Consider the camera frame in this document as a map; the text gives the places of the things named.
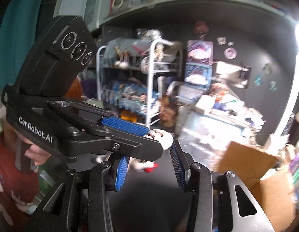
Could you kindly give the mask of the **person's left hand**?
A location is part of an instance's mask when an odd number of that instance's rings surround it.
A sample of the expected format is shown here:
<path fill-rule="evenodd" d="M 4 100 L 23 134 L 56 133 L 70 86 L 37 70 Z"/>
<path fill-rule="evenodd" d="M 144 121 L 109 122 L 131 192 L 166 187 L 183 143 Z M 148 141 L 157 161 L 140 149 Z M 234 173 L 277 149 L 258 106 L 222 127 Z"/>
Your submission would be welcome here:
<path fill-rule="evenodd" d="M 45 164 L 51 157 L 49 152 L 41 149 L 36 144 L 28 140 L 26 137 L 16 131 L 7 121 L 5 121 L 3 124 L 3 132 L 4 145 L 9 151 L 16 151 L 18 138 L 24 143 L 30 144 L 30 147 L 25 151 L 25 156 L 34 161 L 35 166 Z"/>

